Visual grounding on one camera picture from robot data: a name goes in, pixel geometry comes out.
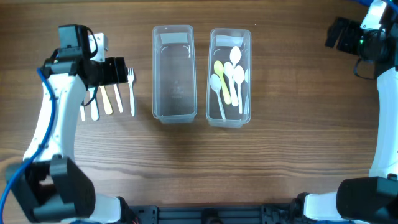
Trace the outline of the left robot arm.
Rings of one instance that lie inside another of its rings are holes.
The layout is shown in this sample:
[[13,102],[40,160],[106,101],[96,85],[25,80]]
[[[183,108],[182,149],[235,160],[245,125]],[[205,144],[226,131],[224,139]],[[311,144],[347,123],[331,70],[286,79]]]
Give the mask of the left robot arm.
[[126,201],[97,194],[74,160],[77,119],[86,105],[86,91],[127,82],[125,61],[95,60],[100,47],[87,26],[64,25],[58,33],[59,48],[37,71],[43,100],[34,137],[22,162],[7,167],[1,202],[13,194],[32,223],[137,223]]

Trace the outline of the white plastic spoon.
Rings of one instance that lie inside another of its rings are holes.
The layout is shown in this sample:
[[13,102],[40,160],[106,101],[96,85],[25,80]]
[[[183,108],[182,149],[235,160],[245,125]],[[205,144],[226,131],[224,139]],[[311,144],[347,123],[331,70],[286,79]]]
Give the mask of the white plastic spoon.
[[223,108],[223,104],[222,104],[221,97],[220,97],[221,80],[220,80],[218,75],[216,75],[216,74],[212,74],[211,75],[211,77],[210,77],[210,87],[216,93],[216,96],[217,96],[217,99],[218,99],[218,105],[219,105],[219,109],[220,109],[221,118],[223,120],[225,120],[226,116],[225,116],[225,113],[224,113],[224,108]]
[[230,92],[230,96],[231,96],[231,104],[232,104],[232,106],[238,106],[238,96],[237,96],[235,85],[234,85],[233,72],[234,72],[234,68],[233,68],[232,63],[225,62],[224,73],[228,77],[229,92]]
[[238,109],[239,109],[239,113],[240,114],[243,113],[241,85],[242,85],[242,83],[244,81],[244,78],[245,78],[245,72],[244,72],[242,66],[237,65],[234,68],[233,80],[238,85]]
[[239,61],[241,59],[241,50],[238,46],[234,46],[231,49],[229,59],[233,65],[233,67],[237,66],[237,64],[239,63]]

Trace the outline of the yellow plastic spoon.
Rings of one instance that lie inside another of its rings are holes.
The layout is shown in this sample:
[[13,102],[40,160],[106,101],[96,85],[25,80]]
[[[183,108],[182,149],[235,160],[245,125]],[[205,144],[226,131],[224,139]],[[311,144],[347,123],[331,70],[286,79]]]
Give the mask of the yellow plastic spoon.
[[216,60],[213,65],[214,72],[219,76],[221,81],[221,91],[223,92],[224,102],[227,105],[231,104],[231,96],[229,94],[228,87],[226,86],[226,82],[224,80],[224,65],[219,61]]

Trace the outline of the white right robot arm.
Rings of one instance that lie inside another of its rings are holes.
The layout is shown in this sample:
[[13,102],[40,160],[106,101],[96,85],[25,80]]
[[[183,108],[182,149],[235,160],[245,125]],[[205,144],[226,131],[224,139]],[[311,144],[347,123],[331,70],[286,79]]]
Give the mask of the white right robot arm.
[[379,95],[376,152],[368,177],[346,179],[338,190],[302,194],[292,218],[312,222],[397,223],[397,1],[373,0],[362,23],[337,18],[327,47],[374,63]]

